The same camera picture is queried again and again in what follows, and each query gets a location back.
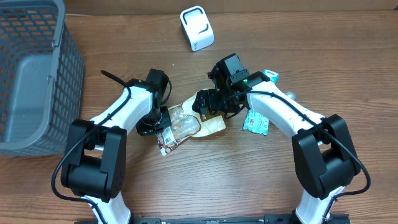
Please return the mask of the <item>white red snack packet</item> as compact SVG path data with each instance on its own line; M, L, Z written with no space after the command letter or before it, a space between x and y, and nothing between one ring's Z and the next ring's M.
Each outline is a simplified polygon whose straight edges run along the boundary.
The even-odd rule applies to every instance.
M181 141L175 139L175 136L172 132L171 127L166 128L163 132L157 133L157 143L160 149L160 153L163 156L166 156L170 152L172 152L175 148L177 148Z

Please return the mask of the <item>clear brown snack bag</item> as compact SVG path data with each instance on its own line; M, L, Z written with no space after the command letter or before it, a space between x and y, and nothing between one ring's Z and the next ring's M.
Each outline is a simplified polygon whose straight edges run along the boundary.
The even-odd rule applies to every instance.
M177 140L185 137L205 137L226 128L222 115L210 116L193 111L196 95L191 96L179 105L169 108L172 122L171 130Z

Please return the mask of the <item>teal large tissue pack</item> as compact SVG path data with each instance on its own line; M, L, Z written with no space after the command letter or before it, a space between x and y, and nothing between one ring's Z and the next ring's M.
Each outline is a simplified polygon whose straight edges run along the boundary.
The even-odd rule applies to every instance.
M269 120L254 110L248 110L243 123L243 130L267 136L269 130Z

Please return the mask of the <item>small Kleenex tissue pack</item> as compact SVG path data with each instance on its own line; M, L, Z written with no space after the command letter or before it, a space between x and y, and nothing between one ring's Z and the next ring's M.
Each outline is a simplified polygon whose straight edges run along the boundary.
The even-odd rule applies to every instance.
M269 77L273 83L277 83L277 81L279 79L279 74L272 70L264 69L263 74L265 74L267 77Z

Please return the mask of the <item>yellow oil bottle silver cap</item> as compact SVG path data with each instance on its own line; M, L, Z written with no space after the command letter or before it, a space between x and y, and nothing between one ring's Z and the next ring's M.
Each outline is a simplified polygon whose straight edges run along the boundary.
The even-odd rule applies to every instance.
M292 91L288 91L288 92L286 93L286 95L287 95L289 98L291 98L292 100L295 100L295 99L296 99L296 94L295 94L294 92L292 92Z

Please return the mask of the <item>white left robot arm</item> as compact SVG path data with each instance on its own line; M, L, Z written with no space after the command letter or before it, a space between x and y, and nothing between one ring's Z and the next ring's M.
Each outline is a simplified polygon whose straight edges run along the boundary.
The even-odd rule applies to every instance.
M51 187L60 199L87 203L94 223L133 223L121 195L126 173L127 135L156 135L171 125L165 103L172 84L162 70L150 69L145 80L128 82L102 71L123 87L122 95L104 112L74 120L65 155L55 168Z

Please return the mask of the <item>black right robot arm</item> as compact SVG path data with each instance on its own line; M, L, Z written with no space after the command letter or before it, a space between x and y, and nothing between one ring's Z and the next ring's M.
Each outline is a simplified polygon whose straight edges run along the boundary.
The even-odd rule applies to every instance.
M331 213L333 204L346 195L345 187L363 169L343 118L325 117L301 106L276 87L270 74L250 73L236 54L221 59L208 77L215 88L197 93L194 112L223 113L229 119L247 108L265 116L292 141L303 195L289 222L349 223L347 215Z

